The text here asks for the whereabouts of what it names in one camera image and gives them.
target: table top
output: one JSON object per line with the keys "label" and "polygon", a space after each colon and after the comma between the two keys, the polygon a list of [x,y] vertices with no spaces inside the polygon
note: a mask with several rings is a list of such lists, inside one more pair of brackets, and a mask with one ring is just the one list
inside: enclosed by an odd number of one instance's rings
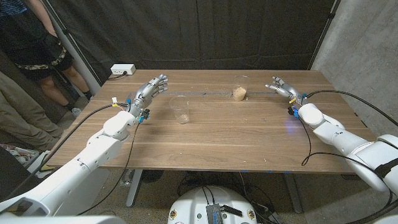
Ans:
{"label": "table top", "polygon": [[[348,174],[352,170],[344,159],[316,155],[301,166],[308,155],[309,142],[301,122],[287,113],[289,100],[264,84],[278,76],[302,93],[333,90],[317,71],[275,70],[137,70],[120,80],[107,81],[65,133],[69,133],[87,114],[112,103],[124,102],[130,92],[161,73],[169,78],[169,90],[157,96],[150,109],[150,119],[138,127],[130,169],[213,170],[243,172],[296,172]],[[234,101],[233,77],[251,79],[246,98]],[[169,101],[176,95],[189,98],[189,122],[177,123]],[[354,111],[337,93],[320,93],[310,99],[325,114],[340,121],[345,128],[368,141],[376,140]],[[107,108],[88,118],[49,161],[62,166],[84,149],[87,140],[120,109]],[[305,125],[312,152],[334,152]],[[132,137],[121,152],[103,167],[124,167]]]}

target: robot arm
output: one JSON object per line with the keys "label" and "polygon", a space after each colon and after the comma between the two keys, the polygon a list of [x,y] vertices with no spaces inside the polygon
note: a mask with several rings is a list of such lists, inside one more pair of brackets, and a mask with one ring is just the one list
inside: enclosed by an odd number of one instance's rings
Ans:
{"label": "robot arm", "polygon": [[0,203],[1,216],[54,216],[62,203],[86,177],[99,166],[113,159],[129,137],[128,126],[134,126],[152,99],[167,90],[167,77],[160,75],[140,87],[126,111],[104,123],[86,147],[75,158],[32,190]]}
{"label": "robot arm", "polygon": [[339,152],[375,170],[377,175],[362,165],[346,159],[349,166],[366,183],[379,191],[392,190],[398,195],[398,138],[383,135],[369,142],[349,131],[334,118],[323,114],[314,104],[280,78],[273,77],[277,86],[266,85],[278,94],[289,97],[299,104],[298,115],[325,144],[334,146]]}

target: clear plastic cup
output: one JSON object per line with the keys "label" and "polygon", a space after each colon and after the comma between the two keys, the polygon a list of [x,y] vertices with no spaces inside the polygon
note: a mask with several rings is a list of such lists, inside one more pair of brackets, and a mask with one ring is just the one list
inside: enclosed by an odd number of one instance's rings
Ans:
{"label": "clear plastic cup", "polygon": [[245,75],[237,75],[234,77],[233,98],[236,101],[244,99],[248,86],[250,85],[250,78]]}
{"label": "clear plastic cup", "polygon": [[170,107],[174,111],[177,122],[185,124],[189,121],[189,99],[186,96],[175,96],[170,100]]}

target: black backdrop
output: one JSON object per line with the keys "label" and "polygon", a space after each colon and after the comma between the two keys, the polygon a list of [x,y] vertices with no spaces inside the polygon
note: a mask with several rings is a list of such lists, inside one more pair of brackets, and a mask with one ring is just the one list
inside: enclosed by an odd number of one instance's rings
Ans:
{"label": "black backdrop", "polygon": [[104,83],[114,63],[306,70],[334,0],[49,2]]}

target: shorts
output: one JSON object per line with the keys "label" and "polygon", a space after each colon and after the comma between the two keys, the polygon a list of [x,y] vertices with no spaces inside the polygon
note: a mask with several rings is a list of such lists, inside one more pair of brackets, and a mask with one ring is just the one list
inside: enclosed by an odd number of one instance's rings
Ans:
{"label": "shorts", "polygon": [[7,56],[33,81],[51,76],[52,68],[65,71],[73,64],[73,57],[60,45],[58,37],[51,34],[31,47],[7,52]]}

